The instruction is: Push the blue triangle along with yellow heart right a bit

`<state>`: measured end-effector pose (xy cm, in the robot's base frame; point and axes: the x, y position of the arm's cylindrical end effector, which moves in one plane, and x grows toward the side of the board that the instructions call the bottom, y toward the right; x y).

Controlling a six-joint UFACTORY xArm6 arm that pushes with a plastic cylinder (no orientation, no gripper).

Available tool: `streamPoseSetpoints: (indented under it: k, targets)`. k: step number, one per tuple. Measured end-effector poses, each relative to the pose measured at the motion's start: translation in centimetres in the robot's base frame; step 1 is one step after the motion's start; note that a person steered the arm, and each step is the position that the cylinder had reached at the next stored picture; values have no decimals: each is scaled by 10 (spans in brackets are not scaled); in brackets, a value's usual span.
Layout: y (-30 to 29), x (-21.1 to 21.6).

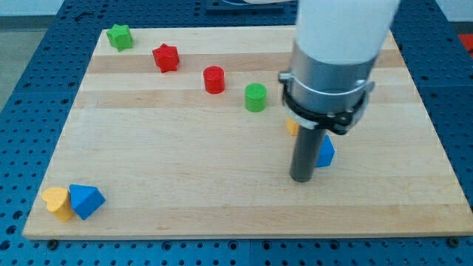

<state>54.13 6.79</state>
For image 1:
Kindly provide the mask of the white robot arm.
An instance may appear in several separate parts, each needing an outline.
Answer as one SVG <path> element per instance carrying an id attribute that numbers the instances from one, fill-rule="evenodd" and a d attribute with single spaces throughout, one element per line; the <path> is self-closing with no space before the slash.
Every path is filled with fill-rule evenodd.
<path id="1" fill-rule="evenodd" d="M 300 0 L 282 101 L 306 129 L 346 134 L 364 113 L 371 70 L 399 0 Z"/>

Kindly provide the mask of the yellow block behind arm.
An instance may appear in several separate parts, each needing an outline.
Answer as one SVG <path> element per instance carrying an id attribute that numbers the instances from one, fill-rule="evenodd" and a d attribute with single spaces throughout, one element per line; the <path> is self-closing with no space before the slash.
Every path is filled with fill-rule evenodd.
<path id="1" fill-rule="evenodd" d="M 288 118 L 286 121 L 286 128 L 291 136 L 296 136 L 299 131 L 299 124 L 292 118 Z"/>

